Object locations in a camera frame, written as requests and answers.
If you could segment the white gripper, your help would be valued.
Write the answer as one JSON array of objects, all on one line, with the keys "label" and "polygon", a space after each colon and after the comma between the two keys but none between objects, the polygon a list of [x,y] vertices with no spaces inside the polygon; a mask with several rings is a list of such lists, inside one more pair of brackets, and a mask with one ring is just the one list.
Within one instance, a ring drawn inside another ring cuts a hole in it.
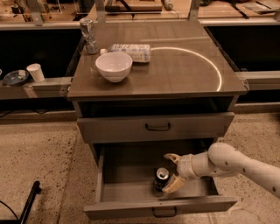
[{"label": "white gripper", "polygon": [[184,156],[175,153],[166,153],[164,158],[171,160],[177,166],[179,176],[173,174],[168,184],[163,188],[164,193],[174,193],[182,188],[187,180],[194,180],[208,176],[212,171],[212,163],[206,152],[200,154],[188,154]]}]

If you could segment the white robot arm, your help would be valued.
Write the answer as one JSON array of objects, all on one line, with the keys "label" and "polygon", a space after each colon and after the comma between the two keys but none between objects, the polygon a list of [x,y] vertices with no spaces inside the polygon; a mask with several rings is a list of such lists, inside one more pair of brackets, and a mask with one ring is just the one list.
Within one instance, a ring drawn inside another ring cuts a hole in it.
[{"label": "white robot arm", "polygon": [[213,143],[208,151],[196,155],[167,153],[164,158],[171,160],[177,171],[163,188],[164,193],[174,193],[201,177],[239,173],[280,198],[280,168],[247,157],[227,143]]}]

